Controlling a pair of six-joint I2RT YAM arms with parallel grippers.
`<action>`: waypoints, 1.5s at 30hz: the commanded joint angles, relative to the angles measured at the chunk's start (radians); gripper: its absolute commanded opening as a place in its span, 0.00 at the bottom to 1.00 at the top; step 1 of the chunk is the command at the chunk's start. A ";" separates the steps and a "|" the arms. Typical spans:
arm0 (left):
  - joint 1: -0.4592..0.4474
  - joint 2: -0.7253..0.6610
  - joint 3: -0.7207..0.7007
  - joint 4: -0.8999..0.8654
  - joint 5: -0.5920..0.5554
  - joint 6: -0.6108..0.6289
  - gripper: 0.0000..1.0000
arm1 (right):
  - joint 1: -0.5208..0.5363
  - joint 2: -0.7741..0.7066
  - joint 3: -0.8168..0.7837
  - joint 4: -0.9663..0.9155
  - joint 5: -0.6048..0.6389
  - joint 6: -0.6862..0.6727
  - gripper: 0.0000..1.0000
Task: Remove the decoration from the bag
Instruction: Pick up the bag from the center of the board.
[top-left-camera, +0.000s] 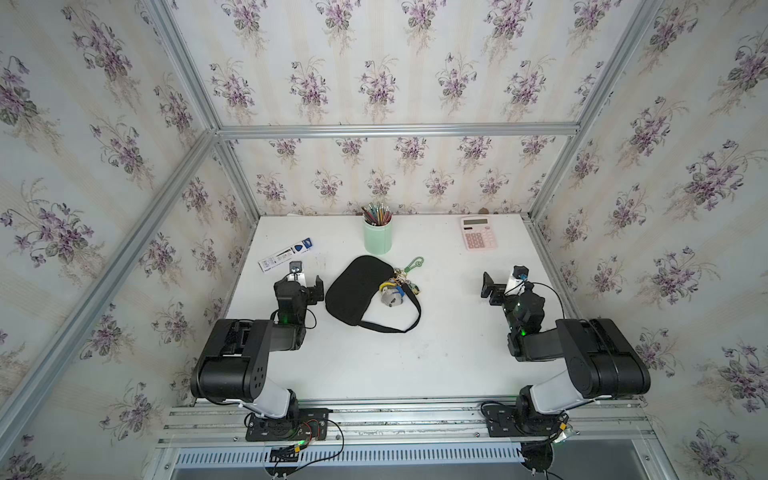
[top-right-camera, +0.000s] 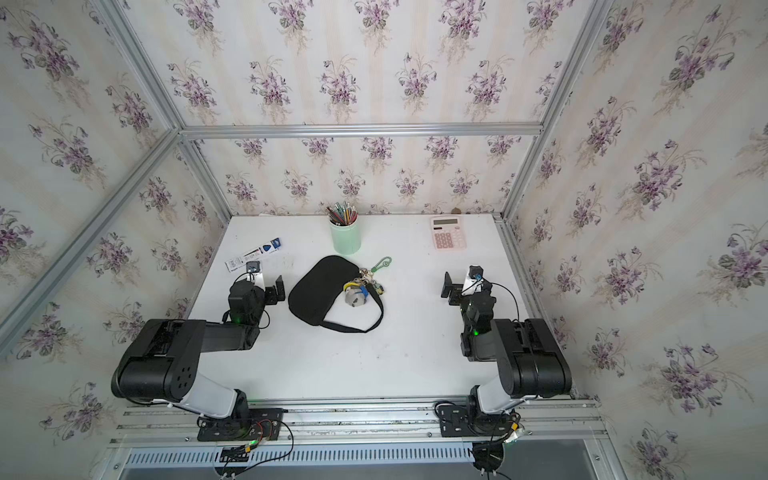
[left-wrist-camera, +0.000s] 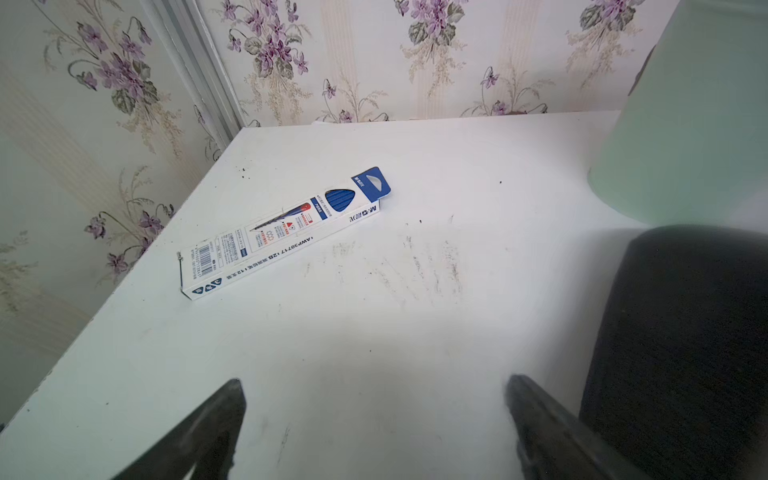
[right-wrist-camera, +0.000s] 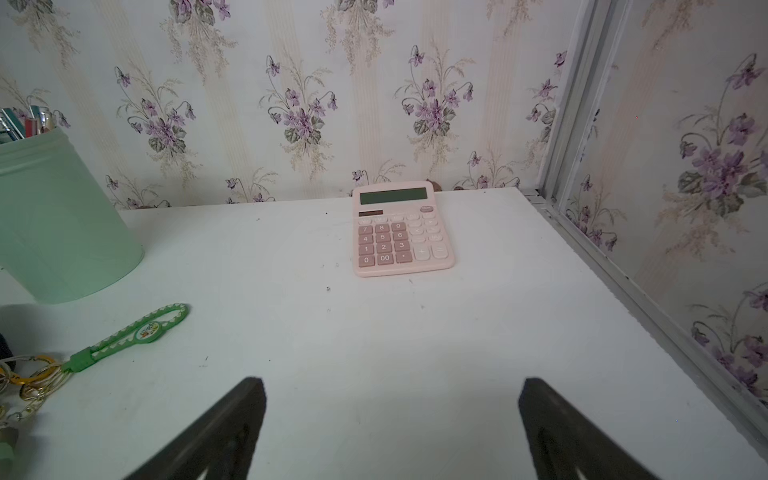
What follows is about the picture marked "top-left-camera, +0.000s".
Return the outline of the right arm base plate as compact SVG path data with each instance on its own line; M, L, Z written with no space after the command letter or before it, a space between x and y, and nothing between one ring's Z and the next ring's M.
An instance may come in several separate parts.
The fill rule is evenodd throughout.
M492 438L557 437L567 427L569 416L540 414L535 410L523 412L516 405L490 401L480 404L479 411L485 419L488 434Z

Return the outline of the yellow hat doll charm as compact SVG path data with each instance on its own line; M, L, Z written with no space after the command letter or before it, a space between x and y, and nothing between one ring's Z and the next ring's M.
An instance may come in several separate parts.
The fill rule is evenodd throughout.
M405 292L396 282L384 282L379 286L381 302L388 307L399 306L403 303Z

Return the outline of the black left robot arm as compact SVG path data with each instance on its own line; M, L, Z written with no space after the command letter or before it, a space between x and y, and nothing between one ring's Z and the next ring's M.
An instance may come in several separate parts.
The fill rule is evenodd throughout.
M301 446L327 436L328 412L302 409L294 391L268 378L273 352L297 351L304 343L308 308L324 300L320 277L306 286L300 274L274 284L278 308L268 319L219 319L190 379L190 392L219 406L246 411L249 442L297 440Z

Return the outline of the black fabric shoulder bag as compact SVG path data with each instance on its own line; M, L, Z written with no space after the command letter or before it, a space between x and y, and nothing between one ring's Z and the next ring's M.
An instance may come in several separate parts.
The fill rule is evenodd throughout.
M364 318L381 287L394 288L400 298L407 298L415 307L416 318L407 328L380 325ZM355 258L327 289L324 302L327 312L342 323L382 334L409 333L419 325L422 317L417 289L407 281L405 271L372 255Z

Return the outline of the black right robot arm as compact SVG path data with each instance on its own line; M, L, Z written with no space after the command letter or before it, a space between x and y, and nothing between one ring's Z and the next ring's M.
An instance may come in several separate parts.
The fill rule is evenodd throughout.
M561 359L565 370L521 388L512 406L484 401L479 410L491 437L543 437L555 441L568 428L568 412L598 399L646 394L651 375L611 319L558 319L544 330L546 300L534 291L528 269L516 266L511 286L482 277L480 296L502 308L507 346L520 363Z

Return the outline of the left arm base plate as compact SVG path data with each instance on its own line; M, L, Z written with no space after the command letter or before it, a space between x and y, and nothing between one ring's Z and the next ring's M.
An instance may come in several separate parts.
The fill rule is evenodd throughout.
M248 442L325 440L331 409L300 408L282 419L258 418L249 414L244 424Z

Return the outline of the green carabiner key charm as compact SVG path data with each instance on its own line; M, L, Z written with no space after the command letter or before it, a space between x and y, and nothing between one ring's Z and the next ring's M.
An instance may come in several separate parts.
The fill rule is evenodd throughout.
M423 266L425 259L422 256L414 258L406 267L401 270L403 276L407 276L411 271Z

